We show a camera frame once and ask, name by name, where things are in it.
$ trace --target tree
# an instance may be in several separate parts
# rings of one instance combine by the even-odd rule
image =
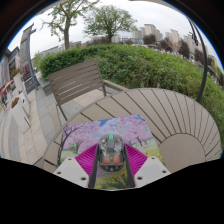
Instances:
[[[174,52],[178,52],[179,51],[179,49],[181,48],[181,45],[182,45],[182,43],[181,43],[181,41],[179,41],[179,42],[173,42],[172,40],[170,40],[168,37],[166,37],[165,39],[164,39],[164,41],[166,42],[166,44],[169,46],[169,48],[171,48],[172,50],[172,52],[174,51]]]
[[[74,144],[76,152],[82,152],[90,146],[96,144],[96,140],[89,133],[94,133],[99,129],[99,121],[83,124],[67,125],[62,132],[62,143],[60,151],[69,148],[70,144]]]
[[[204,65],[204,54],[202,51],[198,50],[197,48],[194,51],[194,58],[195,58],[195,61],[200,61]],[[212,60],[212,58],[207,57],[207,65],[212,66],[212,64],[214,64],[214,61]]]
[[[134,25],[137,20],[123,9],[116,8],[113,5],[94,7],[88,16],[84,17],[84,33],[86,35],[107,35],[109,43],[113,36],[117,35],[118,31],[131,32],[137,30]]]
[[[155,42],[156,42],[156,36],[153,35],[153,34],[145,35],[143,37],[143,41],[144,41],[144,44],[155,44]]]
[[[36,52],[33,58],[33,64],[35,67],[37,67],[37,69],[39,70],[39,66],[40,66],[40,61],[41,61],[41,57],[40,57],[40,52]]]
[[[164,40],[161,40],[160,42],[159,42],[159,48],[160,49],[164,49],[165,51],[170,51],[170,52],[172,52],[173,51],[173,49],[167,44],[167,41],[165,41],[165,39]]]
[[[204,64],[204,55],[202,51],[199,51],[197,48],[194,51],[194,58],[195,61],[200,61],[202,64]]]
[[[222,80],[220,80],[221,77],[223,78],[223,74],[222,74],[221,69],[220,69],[218,66],[216,66],[215,63],[214,63],[213,61],[212,61],[212,67],[215,69],[215,71],[216,71],[216,73],[217,73],[217,76],[218,76],[218,77],[217,77],[217,79],[218,79],[217,81],[218,81],[218,82],[220,82],[220,81],[222,82]]]
[[[212,60],[212,58],[211,57],[208,57],[208,65],[210,65],[210,66],[212,66],[212,63],[214,63],[214,61]]]
[[[42,20],[42,28],[44,24],[48,24],[51,27],[51,36],[56,35],[61,39],[64,39],[65,49],[69,48],[69,28],[77,24],[76,18],[84,16],[84,14],[90,10],[99,0],[90,2],[88,0],[69,0],[61,3],[53,8],[53,11],[48,15],[52,15],[52,21],[46,22]]]
[[[145,120],[139,115],[131,115],[130,117],[121,117],[121,125],[128,126],[124,135],[122,135],[125,143],[136,144],[141,146],[143,141],[146,141],[152,137],[152,134],[145,131],[144,128],[148,128]]]
[[[185,58],[189,59],[190,49],[187,42],[181,40],[181,47],[178,51],[179,54],[182,54]]]
[[[68,149],[72,152],[74,152],[75,154],[77,153],[77,148],[76,148],[76,145],[74,143],[70,144],[68,146]]]
[[[128,40],[125,41],[125,44],[128,44],[128,45],[133,44],[133,41],[128,39]]]
[[[219,85],[224,86],[224,75],[223,74],[220,76]]]

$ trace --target building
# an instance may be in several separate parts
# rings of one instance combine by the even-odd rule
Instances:
[[[156,27],[152,24],[145,24],[145,35],[153,34],[156,36]]]
[[[173,41],[172,34],[169,32],[166,32],[166,38],[169,38],[171,41]]]
[[[59,52],[59,46],[52,47],[52,48],[50,48],[48,50],[45,50],[45,51],[41,51],[39,54],[40,54],[41,58],[44,58],[48,54],[53,54],[53,53],[57,53],[57,52]]]
[[[20,67],[20,50],[16,47],[13,51],[6,49],[0,62],[0,90],[2,90],[7,82],[12,80],[10,74],[13,69]]]
[[[155,29],[155,36],[156,36],[156,42],[159,42],[160,40],[160,32],[158,29]]]
[[[82,41],[77,41],[77,42],[73,42],[73,41],[70,41],[69,42],[69,47],[74,47],[74,46],[77,46],[77,45],[81,45],[82,44]],[[52,54],[52,53],[57,53],[59,51],[63,51],[65,50],[65,43],[63,43],[60,47],[58,47],[58,51],[56,49],[57,47],[54,48],[54,50],[47,50],[48,51],[48,54]]]
[[[111,42],[112,43],[119,43],[120,40],[121,40],[121,36],[120,35],[116,35],[116,36],[112,37]]]
[[[121,38],[121,42],[123,42],[124,44],[125,44],[125,42],[127,40],[131,40],[133,42],[133,44],[143,44],[143,40],[142,39],[128,38],[128,37],[122,37]]]
[[[192,39],[192,36],[190,34],[188,34],[187,36],[184,35],[184,39],[183,39],[188,47],[189,47],[189,50],[190,50],[190,58],[191,59],[194,59],[194,51],[196,49],[196,44],[195,44],[195,41]]]
[[[91,42],[93,42],[94,40],[100,40],[102,37],[104,36],[93,36],[91,37]]]
[[[159,41],[163,40],[163,34],[159,33]]]
[[[140,27],[139,30],[142,32],[142,38],[145,36],[145,27]]]
[[[139,30],[132,31],[132,38],[142,39],[143,38],[142,32]]]
[[[180,37],[178,31],[171,29],[172,41],[173,43],[178,43],[180,41]]]

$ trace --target white sky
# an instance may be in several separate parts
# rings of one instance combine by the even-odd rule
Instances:
[[[135,25],[138,28],[144,27],[144,24],[153,24],[163,34],[163,38],[165,37],[165,32],[171,32],[170,29],[177,30],[180,34],[180,37],[182,38],[183,35],[187,35],[189,34],[189,32],[192,32],[190,24],[183,14],[180,14],[173,9],[170,9],[163,5],[159,5],[157,3],[146,1],[133,2],[128,0],[101,0],[101,3],[98,3],[98,6],[100,5],[114,5],[118,8],[127,10],[132,15],[132,17],[137,20],[137,23]],[[47,25],[45,25],[44,28],[40,30],[42,26],[41,19],[48,22],[51,21],[51,17],[48,16],[48,13],[50,11],[51,9],[41,15],[33,17],[30,21],[28,21],[27,24],[25,24],[21,28],[18,34],[11,41],[8,49],[12,51],[17,46],[20,48],[20,40],[23,30],[33,23],[33,30],[36,29],[36,32],[33,33],[30,38],[31,58],[33,58],[35,52],[41,52],[63,44],[63,40],[59,42],[57,36],[51,36],[50,28],[48,28]],[[85,37],[82,32],[84,28],[84,20],[82,19],[82,17],[78,17],[77,22],[78,24],[76,26],[70,28],[70,41],[82,41],[82,43],[84,43],[90,40],[90,37]],[[119,34],[121,36],[132,37],[131,33],[119,32]],[[213,48],[207,37],[203,33],[201,33],[201,35],[205,45],[208,47],[209,54],[215,56],[218,66],[223,71],[223,67],[215,49]]]

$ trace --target shrub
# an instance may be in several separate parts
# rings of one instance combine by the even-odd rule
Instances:
[[[13,77],[15,77],[20,72],[21,72],[20,68],[13,69],[10,77],[13,78]]]
[[[11,107],[13,108],[19,101],[19,97],[16,97],[13,101],[12,101],[12,104],[11,104]]]
[[[15,88],[16,88],[16,86],[15,86],[15,85],[14,85],[14,86],[12,86],[12,88],[11,88],[11,89],[12,89],[12,91],[13,91]]]
[[[185,58],[189,59],[190,49],[187,42],[181,40],[181,47],[178,51],[179,54],[183,55]]]
[[[128,44],[128,45],[129,45],[129,44],[133,44],[133,41],[130,40],[130,39],[128,39],[128,40],[125,41],[125,44]]]
[[[203,69],[189,60],[151,48],[122,44],[103,44],[85,48],[72,48],[46,56],[40,68],[44,79],[48,75],[71,65],[96,58],[103,79],[126,88],[157,87],[173,90],[196,99]],[[214,118],[224,140],[224,94],[208,75],[201,98],[202,106]]]

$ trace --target sidewalk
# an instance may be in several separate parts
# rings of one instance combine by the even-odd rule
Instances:
[[[93,90],[65,103],[62,108],[66,116],[70,118],[83,107],[102,97],[102,91]],[[31,128],[25,133],[21,132],[12,116],[10,97],[7,99],[7,111],[0,112],[0,154],[1,158],[34,165],[43,156],[47,145],[55,135],[51,109],[55,98],[53,94],[46,96],[42,87],[39,87],[38,91],[33,90],[28,94],[28,100],[30,101]],[[59,109],[58,113],[63,125],[65,119]]]

